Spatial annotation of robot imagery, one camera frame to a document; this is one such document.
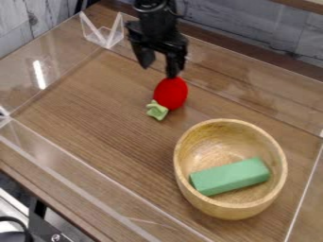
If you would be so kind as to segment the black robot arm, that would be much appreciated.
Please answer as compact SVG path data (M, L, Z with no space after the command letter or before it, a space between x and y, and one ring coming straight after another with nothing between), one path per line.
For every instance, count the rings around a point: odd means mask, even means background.
M166 76L175 78L183 71L189 54L189 39L178 29L175 0L135 0L138 21L127 21L127 37L141 66L155 62L155 53L166 56Z

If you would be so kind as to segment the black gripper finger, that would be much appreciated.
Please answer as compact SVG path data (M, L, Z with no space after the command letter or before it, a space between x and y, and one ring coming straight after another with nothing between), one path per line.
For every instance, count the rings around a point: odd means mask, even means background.
M133 51L139 61L141 66L147 69L151 64L155 62L155 53L154 50L147 48L146 46L141 45L139 43L134 43Z
M166 55L167 60L167 78L175 78L186 65L186 52L170 52Z

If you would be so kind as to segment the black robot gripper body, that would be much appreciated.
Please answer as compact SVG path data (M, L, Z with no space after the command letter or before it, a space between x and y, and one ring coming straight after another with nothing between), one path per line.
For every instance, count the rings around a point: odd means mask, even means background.
M178 30L179 18L174 12L142 12L138 20L127 21L127 36L137 55L187 54L189 40Z

